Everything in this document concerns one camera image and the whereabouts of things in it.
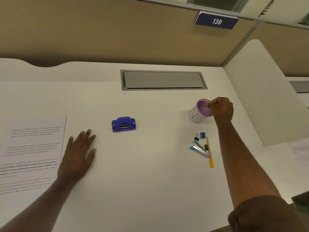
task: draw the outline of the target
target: pen holder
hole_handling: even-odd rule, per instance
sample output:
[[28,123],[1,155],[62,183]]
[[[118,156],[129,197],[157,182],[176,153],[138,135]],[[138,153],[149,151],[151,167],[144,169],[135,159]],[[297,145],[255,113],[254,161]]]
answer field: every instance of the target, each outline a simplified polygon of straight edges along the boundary
[[208,99],[200,99],[196,105],[190,110],[189,117],[194,123],[201,123],[206,118],[212,116],[211,110],[206,106],[210,101]]

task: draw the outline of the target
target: yellow pen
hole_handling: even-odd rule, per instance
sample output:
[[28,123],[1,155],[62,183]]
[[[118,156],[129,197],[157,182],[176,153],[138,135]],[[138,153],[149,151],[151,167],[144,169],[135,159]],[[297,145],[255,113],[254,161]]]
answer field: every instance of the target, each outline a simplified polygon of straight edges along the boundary
[[213,162],[212,156],[211,156],[211,147],[209,145],[208,137],[206,137],[206,140],[207,140],[207,145],[208,145],[208,151],[209,151],[209,154],[210,154],[209,166],[213,169],[214,168],[214,162]]

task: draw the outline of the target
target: number 139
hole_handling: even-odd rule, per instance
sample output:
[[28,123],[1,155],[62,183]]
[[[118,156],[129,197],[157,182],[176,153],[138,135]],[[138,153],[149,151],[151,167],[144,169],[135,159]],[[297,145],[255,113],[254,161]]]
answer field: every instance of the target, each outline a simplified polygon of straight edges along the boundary
[[213,23],[214,24],[220,24],[220,23],[222,23],[222,19],[214,19]]

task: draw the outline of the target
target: desk number plate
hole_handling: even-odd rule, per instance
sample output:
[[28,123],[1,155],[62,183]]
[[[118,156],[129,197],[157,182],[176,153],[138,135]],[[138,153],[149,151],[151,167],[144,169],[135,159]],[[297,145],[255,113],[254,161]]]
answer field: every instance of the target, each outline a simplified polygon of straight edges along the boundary
[[200,11],[194,24],[209,27],[232,29],[237,23],[237,21],[238,21],[237,17],[220,15],[220,14],[217,15]]

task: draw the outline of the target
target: person's left hand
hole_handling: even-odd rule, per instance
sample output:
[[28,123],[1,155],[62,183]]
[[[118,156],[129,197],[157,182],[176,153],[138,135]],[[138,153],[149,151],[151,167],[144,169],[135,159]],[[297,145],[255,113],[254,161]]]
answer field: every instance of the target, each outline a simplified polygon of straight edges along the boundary
[[86,174],[96,152],[96,149],[92,149],[86,159],[87,151],[95,139],[95,134],[89,138],[90,133],[90,129],[86,133],[82,131],[74,142],[73,137],[69,138],[58,169],[57,180],[75,184]]

